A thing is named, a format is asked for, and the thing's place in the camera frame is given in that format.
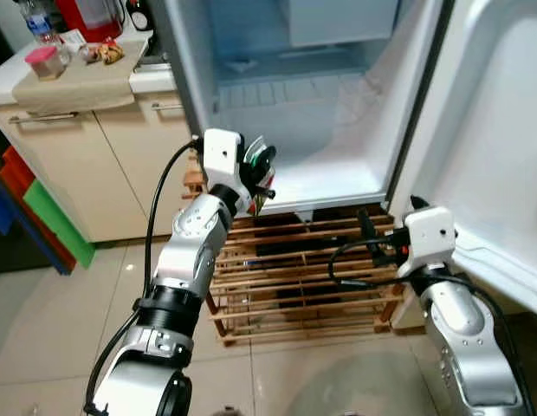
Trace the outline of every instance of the black cable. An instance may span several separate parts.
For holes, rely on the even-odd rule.
[[[157,205],[159,204],[159,198],[161,191],[163,189],[163,185],[165,184],[166,178],[168,177],[168,174],[174,165],[178,158],[184,153],[187,149],[190,149],[192,147],[199,149],[201,146],[200,140],[192,140],[182,147],[180,147],[174,155],[172,155],[171,159],[168,161],[168,163],[165,166],[164,171],[161,173],[161,177],[159,178],[159,183],[157,184],[157,189],[155,190],[155,193],[153,195],[153,201],[151,205],[151,211],[149,213],[149,221],[147,223],[147,234],[146,234],[146,259],[145,259],[145,274],[144,274],[144,287],[142,290],[142,297],[148,297],[151,293],[151,244],[153,239],[153,227],[155,225],[155,215],[157,214]],[[87,388],[86,388],[86,404],[84,405],[84,412],[87,414],[91,414],[93,416],[107,416],[107,410],[99,410],[95,407],[94,404],[94,394],[95,394],[95,386],[97,385],[97,378],[99,377],[99,373],[101,369],[103,368],[103,365],[105,364],[105,361],[107,360],[107,357],[109,354],[111,354],[111,351],[115,347],[116,343],[119,341],[119,339],[122,337],[122,335],[130,328],[130,326],[134,323],[136,319],[139,317],[139,308],[137,308],[130,317],[122,324],[122,326],[119,328],[118,331],[113,335],[113,338],[107,343],[107,345],[103,348],[103,351],[101,352],[99,358],[94,364],[94,369],[92,370],[92,373],[89,375],[89,380],[87,381]]]
[[[196,147],[197,142],[198,140],[189,141],[188,143],[180,147],[168,161],[163,173],[161,173],[161,177],[159,178],[157,189],[155,190],[155,194],[153,195],[151,211],[149,212],[149,220],[147,222],[146,258],[144,261],[144,288],[141,297],[148,297],[151,293],[151,244],[153,240],[153,227],[155,226],[155,215],[157,214],[157,204],[159,203],[161,190],[163,189],[163,185],[165,184],[166,177],[168,176],[172,165],[174,165],[174,163],[178,160],[178,158],[182,155],[183,152],[185,152],[187,149]]]
[[[95,394],[95,385],[97,384],[97,378],[99,377],[99,373],[101,369],[103,368],[103,364],[105,364],[105,361],[109,354],[111,354],[111,351],[113,350],[116,343],[119,341],[119,339],[122,337],[122,335],[130,328],[130,326],[133,324],[133,322],[138,318],[139,315],[139,309],[136,309],[133,314],[130,315],[128,319],[126,319],[126,322],[122,324],[122,326],[119,328],[118,331],[113,335],[113,338],[107,343],[107,345],[103,348],[103,351],[101,352],[101,355],[97,359],[97,361],[94,364],[94,369],[92,370],[92,373],[89,375],[89,379],[87,381],[87,388],[86,388],[86,404],[84,405],[84,412],[87,414],[92,414],[93,416],[107,416],[107,409],[99,410],[95,407],[94,404],[94,394]]]
[[[387,243],[387,240],[385,237],[379,237],[379,238],[369,238],[366,240],[359,240],[359,241],[353,241],[352,243],[347,243],[339,247],[331,256],[330,260],[328,260],[328,276],[331,280],[333,280],[336,284],[351,284],[351,285],[359,285],[359,286],[365,286],[368,284],[368,282],[361,282],[356,280],[345,280],[342,281],[336,277],[334,274],[334,261],[336,260],[336,257],[340,254],[349,251],[351,249],[354,249],[355,247],[364,246],[367,244],[385,244]]]
[[[126,21],[126,12],[122,0],[119,0],[120,11],[122,12],[122,19],[119,20],[120,26],[124,29],[124,22]]]
[[[382,237],[382,238],[359,240],[359,241],[354,241],[352,243],[342,245],[330,256],[330,260],[328,261],[328,276],[330,277],[332,281],[334,281],[337,284],[345,284],[350,287],[355,286],[359,290],[375,289],[380,286],[388,286],[388,285],[396,284],[396,283],[410,283],[416,280],[417,277],[407,276],[407,277],[395,277],[395,278],[386,279],[380,282],[363,282],[360,280],[340,280],[334,274],[334,270],[333,270],[334,262],[336,260],[336,257],[339,256],[340,254],[354,247],[359,247],[362,245],[385,244],[385,243],[387,243],[387,240],[385,239],[385,237]],[[511,330],[509,329],[507,320],[505,319],[505,315],[503,314],[503,311],[501,310],[500,306],[497,304],[494,298],[490,296],[488,292],[486,292],[486,290],[481,289],[478,286],[474,285],[468,279],[462,279],[456,276],[445,276],[445,275],[438,274],[436,280],[437,282],[451,282],[451,283],[461,284],[462,286],[465,286],[471,292],[479,295],[479,297],[486,304],[488,304],[488,306],[492,309],[492,312],[494,313],[495,317],[500,322],[503,328],[503,331],[505,333],[508,352],[509,352],[509,358],[510,358],[510,360],[508,361],[511,364],[511,368],[514,373],[515,380],[517,381],[519,389],[521,390],[521,396],[522,396],[524,407],[527,410],[528,416],[536,416],[536,410],[534,409],[534,405],[532,403],[530,391],[528,389],[527,380],[522,370],[521,359],[519,358],[520,357],[519,352],[517,351],[517,347],[514,343],[514,337],[511,333]]]

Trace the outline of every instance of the floor tile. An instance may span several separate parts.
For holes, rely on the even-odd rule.
[[[159,253],[163,248],[162,243],[152,246],[152,269],[157,265]],[[141,296],[143,284],[144,245],[131,245],[128,247],[124,264],[120,272],[120,279],[114,293],[113,302],[109,309],[105,331],[101,337],[103,348],[118,327],[132,313],[134,300]],[[201,308],[199,321],[193,336],[194,349],[193,360],[203,361],[221,357],[231,357],[249,354],[249,343],[226,348],[217,339],[215,325],[208,319],[209,311],[204,304]]]
[[[184,373],[191,378],[190,415],[210,416],[225,406],[243,416],[254,416],[251,360],[248,355],[210,361],[193,361]]]
[[[126,247],[98,250],[88,270],[0,279],[0,384],[89,373]]]
[[[407,336],[411,351],[417,358],[417,364],[424,377],[426,385],[434,400],[434,405],[440,416],[449,416],[452,413],[450,396],[443,384],[440,372],[440,354],[428,335]]]
[[[0,386],[0,415],[79,416],[86,383],[78,377]]]
[[[406,340],[253,354],[256,416],[436,415]]]

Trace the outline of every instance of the countertop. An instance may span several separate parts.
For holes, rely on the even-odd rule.
[[[129,25],[116,40],[119,42],[143,40],[145,45],[150,36],[151,32],[138,32]],[[29,65],[24,62],[24,57],[35,48],[37,48],[35,42],[26,45],[0,66],[0,106],[16,104],[12,90],[31,71]],[[135,94],[176,91],[176,83],[170,70],[132,73],[129,81],[130,88]]]

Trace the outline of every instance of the kitchen cabinet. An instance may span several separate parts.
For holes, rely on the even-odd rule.
[[[0,128],[82,236],[142,237],[146,215],[92,112],[28,120],[0,107]]]
[[[129,106],[95,113],[143,211],[149,215],[166,163],[191,138],[177,94],[140,94]],[[182,157],[172,167],[165,182],[155,219],[157,235],[171,234],[174,214],[187,205],[182,200],[186,159]]]

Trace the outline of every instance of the plastic bottle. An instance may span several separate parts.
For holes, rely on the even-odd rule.
[[[56,46],[63,64],[68,64],[70,54],[62,44],[59,34],[51,24],[49,15],[39,0],[19,0],[20,11],[26,25],[41,45]]]

